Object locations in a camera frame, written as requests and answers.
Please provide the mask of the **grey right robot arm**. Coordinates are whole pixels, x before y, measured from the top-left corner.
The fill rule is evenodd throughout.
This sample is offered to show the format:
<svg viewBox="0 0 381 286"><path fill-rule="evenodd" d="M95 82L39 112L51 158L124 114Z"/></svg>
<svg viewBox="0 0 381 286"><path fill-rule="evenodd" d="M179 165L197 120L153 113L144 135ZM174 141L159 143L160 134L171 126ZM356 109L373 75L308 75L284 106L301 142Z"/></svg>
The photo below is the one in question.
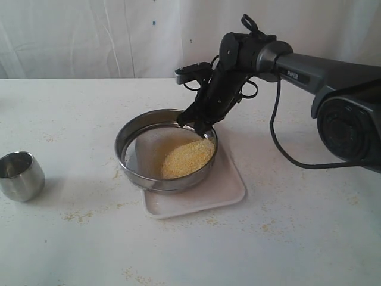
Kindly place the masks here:
<svg viewBox="0 0 381 286"><path fill-rule="evenodd" d="M285 80L313 95L311 116L338 163L328 168L364 167L380 171L380 67L296 54L286 42L261 32L228 33L218 63L176 70L176 81L200 84L194 102L178 117L203 133L223 120L243 98L252 77Z"/></svg>

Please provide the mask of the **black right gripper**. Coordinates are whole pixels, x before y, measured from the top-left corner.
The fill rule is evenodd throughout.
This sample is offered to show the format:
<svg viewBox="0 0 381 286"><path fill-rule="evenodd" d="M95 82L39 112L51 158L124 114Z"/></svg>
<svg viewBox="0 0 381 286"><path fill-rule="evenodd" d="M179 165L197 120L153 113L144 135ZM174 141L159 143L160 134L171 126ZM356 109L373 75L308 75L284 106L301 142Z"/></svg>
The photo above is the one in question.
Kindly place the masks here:
<svg viewBox="0 0 381 286"><path fill-rule="evenodd" d="M226 69L218 62L205 92L176 119L179 126L195 124L199 136L213 129L213 125L225 118L236 104L238 93L248 80L249 74L236 68Z"/></svg>

